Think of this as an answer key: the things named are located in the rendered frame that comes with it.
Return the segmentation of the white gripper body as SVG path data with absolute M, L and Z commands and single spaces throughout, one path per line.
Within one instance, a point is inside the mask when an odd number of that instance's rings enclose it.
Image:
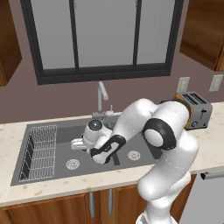
M 86 150 L 87 146 L 83 143 L 82 138 L 75 138 L 71 141 L 71 149 L 74 151 Z

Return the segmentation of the brown wooden cupboard side panel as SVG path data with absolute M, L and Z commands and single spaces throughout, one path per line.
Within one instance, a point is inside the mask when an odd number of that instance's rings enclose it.
M 176 222 L 180 221 L 196 177 L 196 174 L 191 175 L 191 182 L 180 192 L 171 205 L 171 216 Z

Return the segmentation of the grey dishwasher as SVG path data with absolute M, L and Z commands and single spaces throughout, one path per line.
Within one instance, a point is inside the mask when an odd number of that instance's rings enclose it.
M 179 224 L 224 224 L 224 178 L 197 176 Z

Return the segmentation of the white wall outlet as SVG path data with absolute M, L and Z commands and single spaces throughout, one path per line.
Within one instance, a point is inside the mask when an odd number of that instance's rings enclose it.
M 177 88 L 177 91 L 178 92 L 186 92 L 187 91 L 187 88 L 188 88 L 189 80 L 190 80 L 189 77 L 181 77 L 178 80 L 178 88 Z
M 216 74 L 213 77 L 210 88 L 209 88 L 210 92 L 215 92 L 219 90 L 223 77 L 224 77 L 223 74 Z

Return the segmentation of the dark framed window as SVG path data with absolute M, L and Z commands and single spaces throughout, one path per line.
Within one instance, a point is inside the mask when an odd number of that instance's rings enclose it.
M 184 0 L 20 0 L 39 85 L 169 76 Z

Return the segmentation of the round sink drain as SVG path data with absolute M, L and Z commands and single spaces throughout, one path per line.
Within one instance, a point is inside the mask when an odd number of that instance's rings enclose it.
M 70 159 L 66 162 L 66 168 L 68 170 L 75 170 L 80 166 L 80 162 L 77 159 Z
M 128 153 L 128 157 L 130 160 L 137 161 L 140 159 L 141 155 L 138 151 L 133 150 Z

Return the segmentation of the brown wooden wall cupboard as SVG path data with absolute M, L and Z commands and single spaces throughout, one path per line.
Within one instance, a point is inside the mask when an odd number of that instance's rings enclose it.
M 224 72 L 224 0 L 189 0 L 179 51 Z
M 9 0 L 0 0 L 0 87 L 9 83 L 21 60 Z

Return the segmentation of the brown wooden cupboard door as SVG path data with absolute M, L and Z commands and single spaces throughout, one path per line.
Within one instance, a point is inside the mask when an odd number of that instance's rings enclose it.
M 2 206 L 11 224 L 102 224 L 100 194 L 90 212 L 90 193 L 46 199 L 14 206 Z
M 109 189 L 100 192 L 101 224 L 136 224 L 146 202 L 140 197 L 136 185 L 113 188 L 113 213 L 109 214 Z

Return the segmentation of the grey and orange toaster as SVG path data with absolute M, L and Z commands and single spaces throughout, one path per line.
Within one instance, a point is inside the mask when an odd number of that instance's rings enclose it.
M 194 91 L 177 92 L 175 98 L 190 106 L 191 115 L 185 126 L 186 130 L 205 129 L 208 126 L 213 111 L 210 102 Z

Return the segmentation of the silver sink tap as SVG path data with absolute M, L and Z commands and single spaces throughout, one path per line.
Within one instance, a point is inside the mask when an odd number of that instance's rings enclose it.
M 103 120 L 104 118 L 119 116 L 121 114 L 120 112 L 114 112 L 113 106 L 110 106 L 110 110 L 108 111 L 104 111 L 102 109 L 102 101 L 107 101 L 108 99 L 109 99 L 109 95 L 106 91 L 106 88 L 104 87 L 103 82 L 99 81 L 98 82 L 98 100 L 97 100 L 98 110 L 92 113 L 92 117 L 94 119 Z

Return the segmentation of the grey double basin sink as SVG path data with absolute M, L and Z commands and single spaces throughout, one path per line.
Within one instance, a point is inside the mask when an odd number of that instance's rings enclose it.
M 75 138 L 82 137 L 85 126 L 88 122 L 89 120 L 86 118 L 61 122 L 34 123 L 27 125 L 11 183 L 14 186 L 18 186 L 22 184 L 47 181 L 52 179 L 70 178 L 97 172 L 109 172 L 142 165 L 153 165 L 158 159 L 160 159 L 162 155 L 162 151 L 147 143 L 144 135 L 140 133 L 129 140 L 114 156 L 110 158 L 107 164 L 97 164 L 90 158 L 86 150 L 71 149 L 71 141 Z M 18 180 L 19 173 L 21 171 L 22 162 L 25 155 L 25 146 L 28 141 L 29 132 L 32 127 L 47 125 L 57 126 L 54 176 L 52 178 L 42 178 L 39 180 L 20 182 Z M 130 160 L 128 157 L 128 153 L 130 151 L 138 151 L 141 155 L 140 159 L 137 161 Z M 70 159 L 77 159 L 80 162 L 80 166 L 75 170 L 68 170 L 67 161 Z

